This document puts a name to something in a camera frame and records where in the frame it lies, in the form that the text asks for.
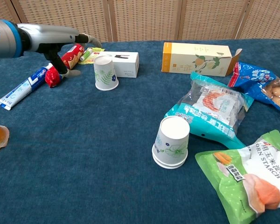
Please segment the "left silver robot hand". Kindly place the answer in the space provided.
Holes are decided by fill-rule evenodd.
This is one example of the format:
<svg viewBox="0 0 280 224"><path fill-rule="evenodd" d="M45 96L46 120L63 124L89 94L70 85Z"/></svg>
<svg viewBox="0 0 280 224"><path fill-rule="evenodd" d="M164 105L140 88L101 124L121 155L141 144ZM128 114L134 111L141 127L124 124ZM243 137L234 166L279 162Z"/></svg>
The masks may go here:
<svg viewBox="0 0 280 224"><path fill-rule="evenodd" d="M58 73L64 77L77 77L81 72L79 70L71 71L65 66L58 55L62 46L71 43L91 43L95 47L102 47L100 41L95 37L79 33L78 30L71 27L29 23L20 23L17 27L26 33L25 40L28 45L24 46L24 50L44 54Z"/></svg>

